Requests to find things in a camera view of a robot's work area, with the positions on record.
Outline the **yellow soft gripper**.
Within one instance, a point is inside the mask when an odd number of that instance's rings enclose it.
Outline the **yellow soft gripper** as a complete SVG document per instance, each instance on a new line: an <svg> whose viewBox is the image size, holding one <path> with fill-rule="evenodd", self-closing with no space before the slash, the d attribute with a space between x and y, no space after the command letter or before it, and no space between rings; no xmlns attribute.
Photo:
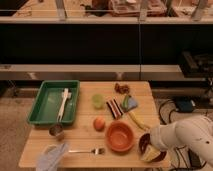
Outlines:
<svg viewBox="0 0 213 171"><path fill-rule="evenodd" d="M153 159L158 157L161 152L153 147L152 145L148 144L147 146L142 147L142 156L141 160L144 162L151 162Z"/></svg>

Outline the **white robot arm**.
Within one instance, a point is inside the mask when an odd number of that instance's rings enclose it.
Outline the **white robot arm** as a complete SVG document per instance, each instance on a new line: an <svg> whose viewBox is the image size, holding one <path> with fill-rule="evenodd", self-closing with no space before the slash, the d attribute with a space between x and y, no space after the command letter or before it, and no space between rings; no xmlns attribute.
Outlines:
<svg viewBox="0 0 213 171"><path fill-rule="evenodd" d="M143 162L158 162L168 149L186 145L213 167L213 121L197 115L151 128L139 140Z"/></svg>

